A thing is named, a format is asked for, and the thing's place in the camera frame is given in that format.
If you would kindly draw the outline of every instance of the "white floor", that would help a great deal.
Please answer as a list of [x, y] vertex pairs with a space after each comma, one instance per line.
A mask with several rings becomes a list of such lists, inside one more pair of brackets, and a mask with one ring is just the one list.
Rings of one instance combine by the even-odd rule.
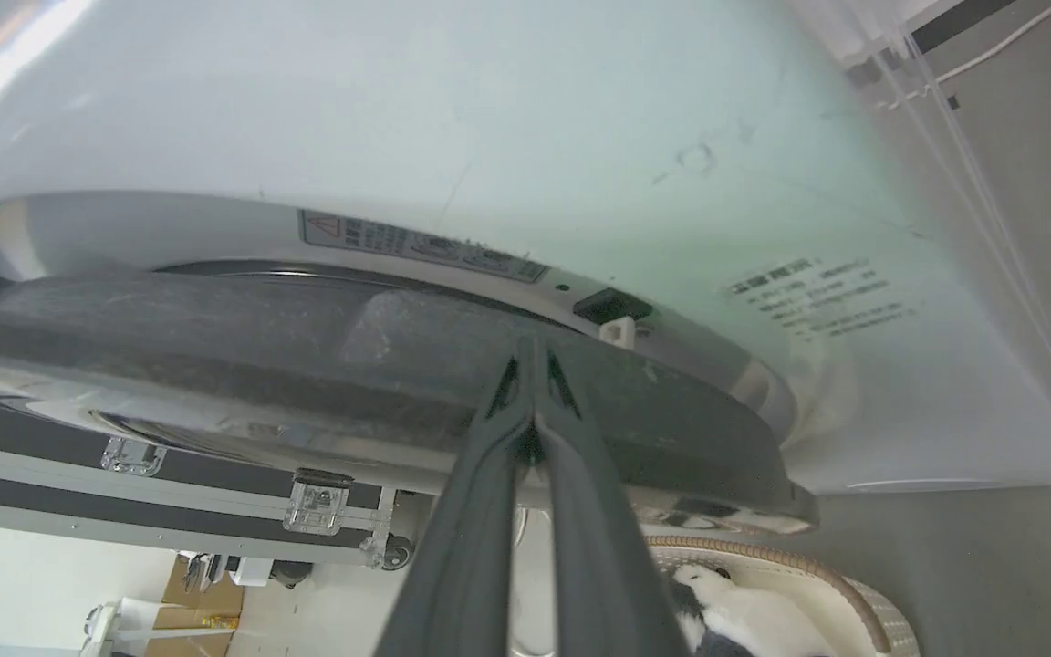
[[[819, 531], [768, 542], [887, 595], [923, 654], [1051, 654], [1051, 488], [840, 495], [821, 508]], [[515, 564], [515, 633], [532, 654], [554, 640], [550, 526], [539, 518]], [[367, 657], [405, 572], [323, 566], [294, 591], [250, 590], [229, 655]]]

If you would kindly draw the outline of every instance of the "black rubber edge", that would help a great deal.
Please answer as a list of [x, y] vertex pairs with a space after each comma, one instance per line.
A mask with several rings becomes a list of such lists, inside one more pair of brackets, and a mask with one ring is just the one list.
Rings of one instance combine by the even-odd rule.
[[914, 43], [923, 53], [937, 48], [1014, 1], [1016, 0], [964, 0], [914, 30]]
[[[391, 287], [396, 288], [396, 290], [412, 290], [416, 292], [426, 292], [427, 294], [440, 294], [441, 296], [449, 296], [449, 299], [452, 300], [480, 305], [485, 308], [509, 312], [510, 314], [516, 314], [517, 316], [527, 316], [535, 322], [541, 322], [542, 324], [549, 324], [550, 326], [557, 326], [560, 329], [578, 332], [571, 326], [551, 320], [549, 316], [542, 316], [540, 314], [530, 312], [529, 310], [526, 310], [526, 308], [518, 308], [515, 307], [515, 305], [510, 305], [497, 300], [491, 300], [489, 296], [472, 294], [472, 292], [465, 292], [455, 287], [437, 286], [437, 284], [434, 283], [425, 283], [424, 280], [405, 279], [401, 278], [401, 275], [392, 275], [390, 273], [374, 273], [374, 271], [348, 269], [346, 266], [316, 265], [316, 263], [287, 263], [266, 260], [231, 260], [193, 262], [189, 263], [189, 265], [166, 266], [163, 267], [163, 269], [158, 269], [156, 271], [158, 273], [178, 273], [188, 275], [242, 275], [242, 278], [267, 280], [267, 282], [271, 280], [271, 275], [274, 275], [276, 279], [276, 275], [282, 273], [307, 273], [312, 275], [312, 280], [310, 280], [308, 284], [317, 284], [318, 280], [325, 280], [325, 282], [354, 284], [354, 286]], [[294, 280], [288, 280], [287, 283], [293, 284]]]

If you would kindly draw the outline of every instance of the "warning label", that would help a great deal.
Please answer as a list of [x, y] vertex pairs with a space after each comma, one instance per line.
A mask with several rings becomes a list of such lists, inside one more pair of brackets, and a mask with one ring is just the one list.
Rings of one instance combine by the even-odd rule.
[[837, 336], [916, 314], [889, 299], [889, 280], [868, 259], [825, 265], [799, 259], [750, 275], [729, 286], [729, 294], [747, 302], [799, 337]]
[[300, 211], [300, 227], [303, 241], [309, 245], [432, 262], [435, 265], [455, 266], [458, 269], [520, 280], [522, 283], [537, 283], [548, 269], [536, 262], [510, 256], [482, 246], [397, 228], [395, 225], [377, 224], [375, 221], [337, 217], [334, 213]]

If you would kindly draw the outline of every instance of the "woven basket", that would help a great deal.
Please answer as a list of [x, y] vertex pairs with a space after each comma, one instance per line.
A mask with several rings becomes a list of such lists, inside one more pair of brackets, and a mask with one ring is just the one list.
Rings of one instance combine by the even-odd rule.
[[811, 558], [725, 540], [647, 536], [656, 566], [724, 567], [738, 584], [783, 593], [829, 640], [838, 657], [918, 657], [910, 623], [878, 591]]

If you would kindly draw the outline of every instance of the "gray floor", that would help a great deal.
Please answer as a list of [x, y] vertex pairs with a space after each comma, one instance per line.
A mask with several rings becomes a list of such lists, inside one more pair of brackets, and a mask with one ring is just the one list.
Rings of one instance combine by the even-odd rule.
[[1051, 488], [834, 496], [770, 542], [887, 595], [923, 654], [1051, 656]]

